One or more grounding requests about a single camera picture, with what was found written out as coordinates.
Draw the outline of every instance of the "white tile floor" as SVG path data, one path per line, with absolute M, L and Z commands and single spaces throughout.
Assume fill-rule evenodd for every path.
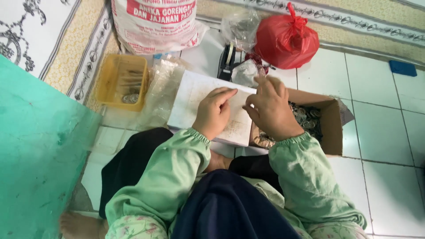
M 216 77 L 223 47 L 219 31 L 211 29 L 200 46 L 181 57 L 199 73 Z M 352 110 L 356 120 L 343 126 L 343 157 L 329 161 L 375 239 L 425 238 L 425 177 L 420 168 L 425 166 L 425 72 L 417 72 L 417 77 L 392 74 L 386 62 L 325 49 L 299 69 L 270 71 L 288 87 L 341 97 Z M 110 130 L 102 138 L 108 149 L 123 146 L 113 138 L 116 133 Z M 218 143 L 213 149 L 227 156 L 267 153 Z M 104 165 L 112 157 L 92 153 L 85 176 L 99 177 L 102 167 L 91 164 Z M 97 205 L 99 180 L 87 181 L 96 182 L 87 185 Z

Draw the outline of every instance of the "white paper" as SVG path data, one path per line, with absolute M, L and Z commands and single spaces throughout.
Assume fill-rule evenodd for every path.
M 231 113 L 228 124 L 214 140 L 235 146 L 248 146 L 252 120 L 242 106 L 256 90 L 232 82 L 184 71 L 167 124 L 171 128 L 190 128 L 196 119 L 200 101 L 219 87 L 236 88 L 238 93 L 229 100 Z

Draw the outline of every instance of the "person's right hand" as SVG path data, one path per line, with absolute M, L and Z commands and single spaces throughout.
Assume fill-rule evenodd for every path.
M 259 94 L 248 96 L 243 107 L 252 121 L 276 142 L 303 134 L 303 128 L 289 108 L 288 89 L 280 79 L 267 76 L 255 77 L 255 81 Z

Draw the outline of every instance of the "brown cardboard box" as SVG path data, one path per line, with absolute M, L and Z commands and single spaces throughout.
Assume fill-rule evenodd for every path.
M 322 129 L 321 146 L 325 154 L 341 156 L 343 154 L 343 128 L 341 125 L 340 108 L 338 101 L 332 97 L 313 94 L 288 88 L 289 101 L 303 106 L 314 106 L 320 109 L 322 117 L 320 125 Z M 256 146 L 253 139 L 258 135 L 256 126 L 251 127 L 249 145 Z

